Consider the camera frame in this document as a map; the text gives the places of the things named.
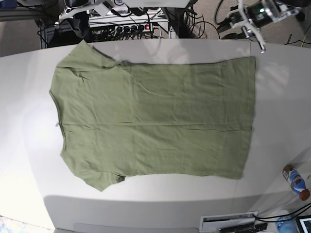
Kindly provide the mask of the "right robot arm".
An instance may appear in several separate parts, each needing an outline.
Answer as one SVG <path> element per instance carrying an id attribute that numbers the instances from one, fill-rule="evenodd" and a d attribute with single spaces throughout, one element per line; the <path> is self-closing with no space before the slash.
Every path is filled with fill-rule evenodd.
<path id="1" fill-rule="evenodd" d="M 115 6 L 113 0 L 66 0 L 65 9 L 59 15 L 58 23 L 61 23 L 65 19 L 73 18 L 77 13 L 90 13 L 93 10 L 100 16 L 104 17 Z"/>

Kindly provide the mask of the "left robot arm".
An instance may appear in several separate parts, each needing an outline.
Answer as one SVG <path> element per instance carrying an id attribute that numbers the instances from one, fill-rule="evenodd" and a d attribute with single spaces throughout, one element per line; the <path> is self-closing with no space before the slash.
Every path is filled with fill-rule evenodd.
<path id="1" fill-rule="evenodd" d="M 253 35 L 257 39 L 261 53 L 264 53 L 266 41 L 259 29 L 267 24 L 296 16 L 302 8 L 310 5 L 309 0 L 259 0 L 246 6 L 240 0 L 225 19 L 231 28 L 242 28 L 245 37 Z"/>

